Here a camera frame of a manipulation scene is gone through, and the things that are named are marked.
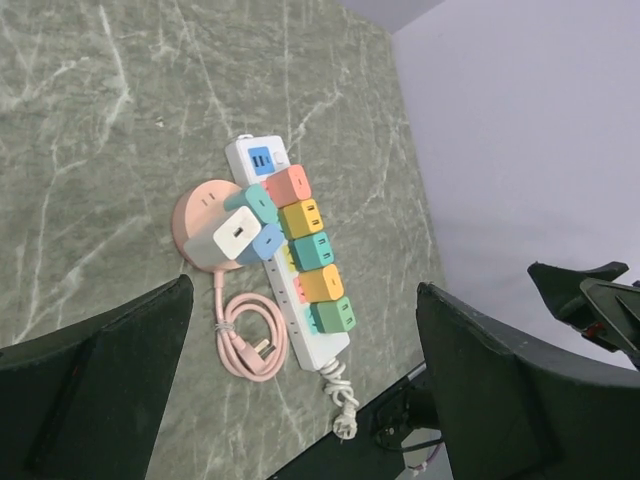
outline pink round socket base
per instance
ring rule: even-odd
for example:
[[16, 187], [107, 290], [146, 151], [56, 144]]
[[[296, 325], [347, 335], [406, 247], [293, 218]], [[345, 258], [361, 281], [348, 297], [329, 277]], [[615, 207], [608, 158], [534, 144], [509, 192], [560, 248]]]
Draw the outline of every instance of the pink round socket base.
[[[210, 221], [223, 215], [226, 198], [240, 190], [242, 189], [238, 185], [226, 180], [209, 180], [188, 191], [178, 200], [171, 218], [171, 231], [173, 241], [180, 254], [191, 265], [193, 262], [184, 251], [185, 242]], [[240, 267], [241, 265], [237, 262], [229, 261], [218, 265], [216, 270], [234, 270]], [[213, 273], [214, 269], [204, 269], [203, 271]]]

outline black cable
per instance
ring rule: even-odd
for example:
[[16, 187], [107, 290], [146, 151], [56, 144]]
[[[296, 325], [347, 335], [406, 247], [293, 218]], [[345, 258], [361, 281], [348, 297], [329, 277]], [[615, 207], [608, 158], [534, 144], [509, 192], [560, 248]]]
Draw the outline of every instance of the black cable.
[[387, 445], [382, 445], [380, 442], [380, 436], [376, 435], [375, 443], [378, 447], [383, 450], [387, 450], [389, 452], [399, 452], [399, 453], [409, 453], [415, 452], [417, 450], [422, 450], [423, 448], [435, 447], [436, 445], [440, 445], [444, 442], [444, 438], [440, 437], [437, 440], [429, 440], [428, 442], [418, 443], [416, 445], [410, 445], [408, 447], [389, 447]]

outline coiled pink cord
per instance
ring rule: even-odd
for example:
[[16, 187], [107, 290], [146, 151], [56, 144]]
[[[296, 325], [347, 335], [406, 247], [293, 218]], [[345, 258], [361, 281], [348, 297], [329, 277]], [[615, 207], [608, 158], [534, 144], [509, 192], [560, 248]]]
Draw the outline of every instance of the coiled pink cord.
[[[213, 288], [215, 290], [216, 330], [220, 361], [236, 377], [243, 377], [252, 382], [270, 380], [282, 368], [289, 347], [287, 326], [282, 312], [272, 300], [257, 293], [237, 295], [223, 310], [223, 270], [214, 272]], [[260, 302], [266, 308], [254, 302]], [[246, 311], [259, 313], [269, 326], [271, 344], [274, 349], [266, 359], [262, 359], [258, 352], [235, 332], [235, 321], [241, 313]]]

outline white wall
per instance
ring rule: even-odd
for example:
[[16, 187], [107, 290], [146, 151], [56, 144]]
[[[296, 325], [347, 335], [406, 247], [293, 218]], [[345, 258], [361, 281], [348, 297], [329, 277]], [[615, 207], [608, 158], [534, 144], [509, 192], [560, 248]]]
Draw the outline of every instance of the white wall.
[[526, 269], [640, 278], [640, 2], [447, 0], [393, 41], [450, 291], [629, 365], [554, 320]]
[[345, 7], [359, 13], [393, 33], [444, 0], [339, 0]]

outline marble countertop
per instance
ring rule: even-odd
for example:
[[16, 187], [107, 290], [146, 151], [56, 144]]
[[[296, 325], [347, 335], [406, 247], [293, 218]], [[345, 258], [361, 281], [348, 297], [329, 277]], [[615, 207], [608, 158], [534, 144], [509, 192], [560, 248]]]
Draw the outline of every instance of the marble countertop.
[[[149, 480], [265, 478], [336, 414], [293, 353], [265, 384], [224, 370], [211, 279], [172, 243], [175, 201], [231, 179], [223, 149], [245, 132], [282, 135], [309, 173], [359, 322], [341, 359], [368, 402], [421, 361], [415, 289], [442, 282], [388, 35], [329, 0], [0, 0], [0, 346], [188, 273]], [[261, 266], [228, 275], [240, 291], [269, 294]]]

